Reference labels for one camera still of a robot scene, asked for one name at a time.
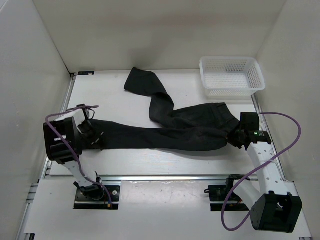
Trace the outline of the black trousers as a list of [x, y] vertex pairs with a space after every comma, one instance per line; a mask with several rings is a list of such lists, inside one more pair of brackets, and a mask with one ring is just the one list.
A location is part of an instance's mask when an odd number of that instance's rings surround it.
[[94, 119], [91, 124], [104, 133], [104, 150], [215, 151], [228, 144], [228, 135], [239, 126], [239, 120], [224, 102], [174, 109], [172, 98], [157, 75], [151, 71], [132, 68], [124, 89], [151, 98], [149, 119], [159, 127], [133, 127]]

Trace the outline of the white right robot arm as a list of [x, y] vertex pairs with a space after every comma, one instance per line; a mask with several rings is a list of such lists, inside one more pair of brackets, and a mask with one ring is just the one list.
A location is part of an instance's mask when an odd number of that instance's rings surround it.
[[302, 200], [283, 180], [266, 131], [241, 130], [236, 134], [254, 165], [254, 170], [225, 186], [225, 201], [240, 198], [249, 209], [246, 216], [256, 231], [290, 234], [302, 211]]

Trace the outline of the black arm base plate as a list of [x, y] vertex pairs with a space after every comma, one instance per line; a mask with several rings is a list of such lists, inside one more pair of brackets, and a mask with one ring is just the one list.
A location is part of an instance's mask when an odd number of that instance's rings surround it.
[[75, 193], [73, 208], [75, 210], [118, 210], [121, 194], [120, 185], [106, 185], [110, 194], [112, 204], [109, 203], [109, 196], [104, 189], [84, 194], [78, 188]]

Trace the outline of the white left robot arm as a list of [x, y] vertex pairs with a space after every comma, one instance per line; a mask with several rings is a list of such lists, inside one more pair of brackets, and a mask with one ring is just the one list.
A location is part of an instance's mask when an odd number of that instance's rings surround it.
[[105, 188], [97, 172], [82, 166], [84, 147], [101, 150], [104, 132], [91, 123], [91, 106], [78, 106], [45, 117], [43, 133], [49, 160], [65, 167], [76, 179], [75, 186], [93, 199], [100, 200]]

